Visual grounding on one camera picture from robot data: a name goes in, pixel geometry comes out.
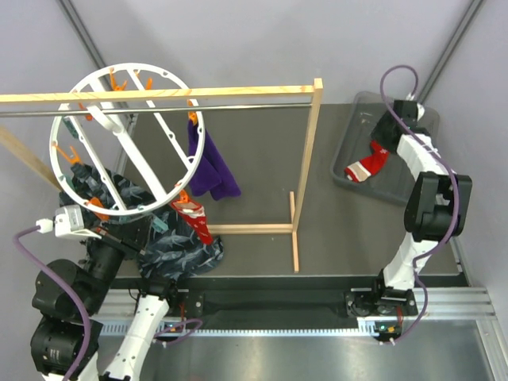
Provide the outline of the teal clip front rim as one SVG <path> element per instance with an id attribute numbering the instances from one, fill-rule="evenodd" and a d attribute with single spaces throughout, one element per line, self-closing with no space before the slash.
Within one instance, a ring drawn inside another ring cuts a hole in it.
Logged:
<path id="1" fill-rule="evenodd" d="M 165 221 L 157 217 L 155 214 L 152 215 L 152 230 L 157 233 L 164 234 L 168 231 L 168 226 Z"/>

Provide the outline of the red snowflake sock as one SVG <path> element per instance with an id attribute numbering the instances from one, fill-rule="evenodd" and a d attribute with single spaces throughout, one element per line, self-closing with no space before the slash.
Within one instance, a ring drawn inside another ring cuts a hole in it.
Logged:
<path id="1" fill-rule="evenodd" d="M 385 166 L 390 153 L 377 141 L 370 143 L 371 155 L 349 164 L 344 173 L 349 181 L 362 183 L 377 175 Z"/>
<path id="2" fill-rule="evenodd" d="M 195 201 L 173 201 L 171 207 L 197 233 L 203 244 L 212 244 L 214 239 L 207 225 L 205 208 Z"/>

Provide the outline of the orange front clip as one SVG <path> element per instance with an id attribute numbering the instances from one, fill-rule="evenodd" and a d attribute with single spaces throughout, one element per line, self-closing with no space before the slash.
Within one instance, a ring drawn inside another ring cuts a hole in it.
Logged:
<path id="1" fill-rule="evenodd" d="M 188 204 L 191 201 L 188 193 L 185 190 L 179 192 L 179 199 L 176 201 L 179 204 Z"/>

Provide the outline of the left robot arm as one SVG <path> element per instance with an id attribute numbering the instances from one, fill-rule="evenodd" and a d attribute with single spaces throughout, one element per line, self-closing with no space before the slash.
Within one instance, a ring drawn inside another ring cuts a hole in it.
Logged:
<path id="1" fill-rule="evenodd" d="M 180 304 L 175 282 L 144 279 L 133 320 L 113 359 L 98 369 L 98 339 L 104 325 L 93 320 L 123 261 L 144 255 L 150 236 L 147 218 L 100 225 L 86 234 L 83 266 L 70 260 L 37 261 L 33 307 L 42 318 L 31 341 L 36 370 L 45 380 L 138 380 L 162 320 Z"/>

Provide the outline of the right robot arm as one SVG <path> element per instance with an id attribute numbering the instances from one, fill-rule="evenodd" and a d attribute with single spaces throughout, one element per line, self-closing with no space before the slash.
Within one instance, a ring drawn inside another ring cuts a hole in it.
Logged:
<path id="1" fill-rule="evenodd" d="M 414 100 L 395 100 L 371 133 L 404 162 L 415 181 L 404 212 L 406 234 L 370 295 L 378 314 L 397 308 L 415 313 L 416 278 L 435 251 L 462 233 L 471 197 L 471 178 L 444 163 L 431 136 L 418 125 L 420 111 Z"/>

